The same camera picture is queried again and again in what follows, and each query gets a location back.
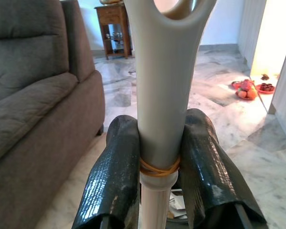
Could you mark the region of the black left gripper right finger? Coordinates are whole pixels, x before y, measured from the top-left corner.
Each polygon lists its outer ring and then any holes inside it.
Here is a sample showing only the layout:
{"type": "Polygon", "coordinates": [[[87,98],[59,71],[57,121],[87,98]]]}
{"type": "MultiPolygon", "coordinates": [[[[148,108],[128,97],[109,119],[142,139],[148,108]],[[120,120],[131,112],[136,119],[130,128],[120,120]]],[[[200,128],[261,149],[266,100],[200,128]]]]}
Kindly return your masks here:
{"type": "Polygon", "coordinates": [[[244,177],[220,146],[211,120],[196,108],[186,113],[180,181],[189,228],[267,228],[244,177]]]}

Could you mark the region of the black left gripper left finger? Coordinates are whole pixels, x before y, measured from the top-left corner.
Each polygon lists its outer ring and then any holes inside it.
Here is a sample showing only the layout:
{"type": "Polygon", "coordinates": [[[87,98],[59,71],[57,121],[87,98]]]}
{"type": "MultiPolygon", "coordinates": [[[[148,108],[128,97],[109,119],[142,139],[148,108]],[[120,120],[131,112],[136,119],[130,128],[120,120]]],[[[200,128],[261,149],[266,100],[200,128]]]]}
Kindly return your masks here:
{"type": "Polygon", "coordinates": [[[137,120],[119,115],[93,165],[74,219],[74,229],[136,229],[139,218],[140,140],[137,120]]]}

